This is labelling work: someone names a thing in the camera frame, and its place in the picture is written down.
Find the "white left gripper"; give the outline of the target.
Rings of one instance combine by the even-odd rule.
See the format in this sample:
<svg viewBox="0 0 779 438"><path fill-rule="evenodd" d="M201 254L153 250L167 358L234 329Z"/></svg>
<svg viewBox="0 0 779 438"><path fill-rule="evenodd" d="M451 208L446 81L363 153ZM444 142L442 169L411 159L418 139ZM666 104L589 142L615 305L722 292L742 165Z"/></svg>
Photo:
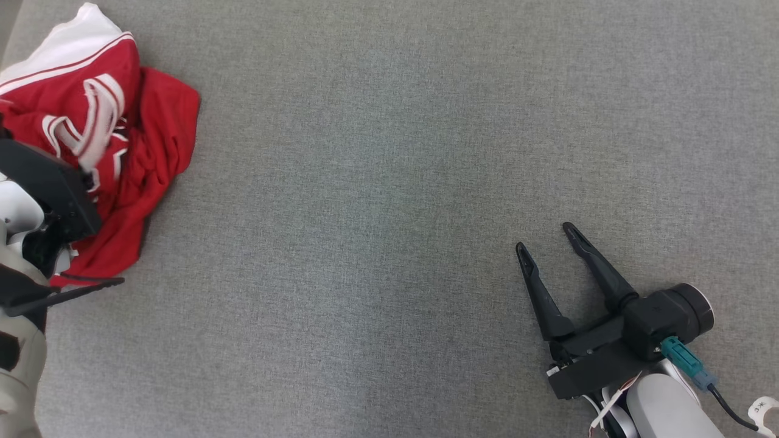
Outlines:
<svg viewBox="0 0 779 438"><path fill-rule="evenodd" d="M55 227L53 217L47 217L36 200L9 179L1 182L1 219L3 268L47 287L51 277L70 267L74 255ZM124 282L123 277L109 278L97 285L56 291L41 299L3 306L3 310L10 317L23 316Z"/></svg>

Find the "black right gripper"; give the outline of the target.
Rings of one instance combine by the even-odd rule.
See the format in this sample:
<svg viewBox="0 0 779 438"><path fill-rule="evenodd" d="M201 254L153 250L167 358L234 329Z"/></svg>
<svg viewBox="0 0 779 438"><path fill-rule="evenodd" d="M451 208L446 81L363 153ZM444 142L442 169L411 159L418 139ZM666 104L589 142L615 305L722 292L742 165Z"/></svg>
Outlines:
<svg viewBox="0 0 779 438"><path fill-rule="evenodd" d="M628 303L639 299L634 287L573 223L563 223L562 229L574 252L592 272L609 313L621 313ZM542 338L548 342L557 367L548 376L557 399L569 400L624 383L659 363L658 352L643 358L623 339L622 316L602 319L599 325L575 332L572 321L562 315L540 279L537 263L523 242L517 242L515 253Z"/></svg>

